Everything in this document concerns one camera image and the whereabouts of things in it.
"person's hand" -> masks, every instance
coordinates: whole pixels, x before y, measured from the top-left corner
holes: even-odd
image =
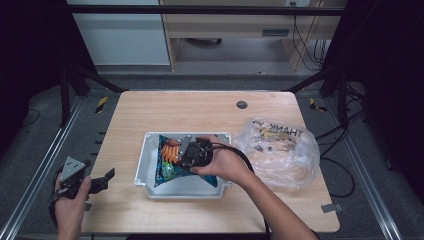
[[[214,147],[219,146],[219,144],[216,144],[219,143],[219,140],[214,135],[202,138],[208,139]],[[209,165],[205,167],[193,167],[190,171],[202,176],[218,176],[237,184],[240,184],[244,177],[251,174],[244,161],[236,153],[226,149],[214,150],[213,159]]]
[[[60,188],[60,175],[56,179],[56,190]],[[60,197],[56,201],[55,214],[57,220],[58,240],[79,239],[81,223],[84,217],[85,202],[91,187],[91,178],[87,176],[82,182],[75,199]]]

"white cabinet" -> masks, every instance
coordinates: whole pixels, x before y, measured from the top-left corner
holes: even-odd
[[[68,4],[158,5],[157,0],[67,0]],[[95,65],[169,65],[159,14],[74,14]]]

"clear plastic bag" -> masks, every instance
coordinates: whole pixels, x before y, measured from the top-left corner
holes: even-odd
[[[303,188],[319,170],[318,144],[304,127],[255,117],[235,136],[235,144],[270,188]]]

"wooden table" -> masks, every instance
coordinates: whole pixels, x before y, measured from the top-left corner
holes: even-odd
[[[238,101],[248,107],[239,109]],[[92,195],[83,232],[91,233],[257,233],[262,215],[237,185],[216,200],[151,200],[134,178],[146,132],[241,131],[250,117],[266,116],[304,126],[295,96],[287,92],[158,92],[122,94],[105,136],[92,176],[111,168],[109,189]],[[335,232],[334,212],[321,206],[331,199],[321,171],[306,188],[276,194],[313,230]]]

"forearm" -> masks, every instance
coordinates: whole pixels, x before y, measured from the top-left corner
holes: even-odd
[[[276,239],[316,239],[308,226],[255,174],[246,173],[239,185],[262,213]]]

